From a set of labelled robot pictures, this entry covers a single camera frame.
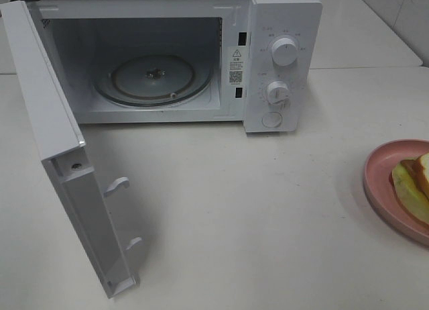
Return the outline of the toy sandwich with lettuce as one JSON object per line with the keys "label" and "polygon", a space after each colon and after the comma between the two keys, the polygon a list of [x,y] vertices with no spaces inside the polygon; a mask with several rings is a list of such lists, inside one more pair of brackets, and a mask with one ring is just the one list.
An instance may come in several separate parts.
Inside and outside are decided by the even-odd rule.
{"label": "toy sandwich with lettuce", "polygon": [[391,179],[402,207],[428,227],[428,153],[401,160],[393,168]]}

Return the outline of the pink plastic plate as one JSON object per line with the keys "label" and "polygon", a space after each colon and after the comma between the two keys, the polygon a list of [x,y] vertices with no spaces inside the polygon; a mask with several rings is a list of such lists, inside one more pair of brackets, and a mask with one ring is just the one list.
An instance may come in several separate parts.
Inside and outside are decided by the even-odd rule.
{"label": "pink plastic plate", "polygon": [[428,245],[428,226],[408,213],[398,199],[391,172],[400,160],[428,152],[426,140],[395,140],[387,142],[368,155],[363,170],[365,194],[374,211],[392,228],[407,238]]}

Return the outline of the white warning label sticker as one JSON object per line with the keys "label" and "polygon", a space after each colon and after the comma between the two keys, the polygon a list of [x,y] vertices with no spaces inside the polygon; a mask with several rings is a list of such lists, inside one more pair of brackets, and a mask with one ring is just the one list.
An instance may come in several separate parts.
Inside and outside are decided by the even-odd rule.
{"label": "white warning label sticker", "polygon": [[242,85],[247,65],[247,47],[232,46],[228,50],[227,72],[230,85]]}

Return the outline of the white microwave oven body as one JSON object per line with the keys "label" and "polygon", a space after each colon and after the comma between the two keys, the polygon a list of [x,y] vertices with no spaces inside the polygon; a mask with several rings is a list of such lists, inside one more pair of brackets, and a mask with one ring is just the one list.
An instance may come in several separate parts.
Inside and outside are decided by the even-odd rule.
{"label": "white microwave oven body", "polygon": [[[40,37],[60,71],[66,99],[78,125],[242,121],[247,132],[296,129],[302,94],[320,23],[320,0],[11,0],[40,12]],[[278,66],[271,45],[280,36],[298,43],[298,57]],[[228,82],[228,50],[247,47],[242,85]],[[166,106],[130,107],[102,96],[94,86],[104,67],[144,55],[211,59],[213,74],[197,95]],[[267,102],[267,86],[285,82],[282,105]],[[282,115],[265,127],[268,112]]]}

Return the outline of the glass microwave turntable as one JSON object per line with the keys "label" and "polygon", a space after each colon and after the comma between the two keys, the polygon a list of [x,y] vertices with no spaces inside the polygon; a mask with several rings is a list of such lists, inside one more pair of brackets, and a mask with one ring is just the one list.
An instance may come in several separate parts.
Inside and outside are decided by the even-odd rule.
{"label": "glass microwave turntable", "polygon": [[187,100],[209,84],[211,59],[184,58],[172,54],[144,55],[95,75],[97,92],[108,100],[130,107],[157,107]]}

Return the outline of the round white door button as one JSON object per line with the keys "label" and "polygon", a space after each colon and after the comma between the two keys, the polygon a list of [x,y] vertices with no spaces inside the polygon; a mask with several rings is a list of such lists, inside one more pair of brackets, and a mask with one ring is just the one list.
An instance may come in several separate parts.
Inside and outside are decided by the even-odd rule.
{"label": "round white door button", "polygon": [[282,124],[282,115],[278,112],[268,112],[263,115],[261,122],[268,128],[279,127]]}

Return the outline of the white microwave knob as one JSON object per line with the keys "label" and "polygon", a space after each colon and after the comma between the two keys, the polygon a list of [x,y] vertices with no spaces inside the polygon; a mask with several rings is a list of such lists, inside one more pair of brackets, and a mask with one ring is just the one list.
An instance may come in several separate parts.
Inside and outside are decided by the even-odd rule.
{"label": "white microwave knob", "polygon": [[267,86],[267,102],[270,105],[282,105],[291,95],[288,85],[283,81],[274,81]]}
{"label": "white microwave knob", "polygon": [[298,57],[298,43],[291,36],[280,36],[271,45],[271,57],[278,66],[289,66]]}

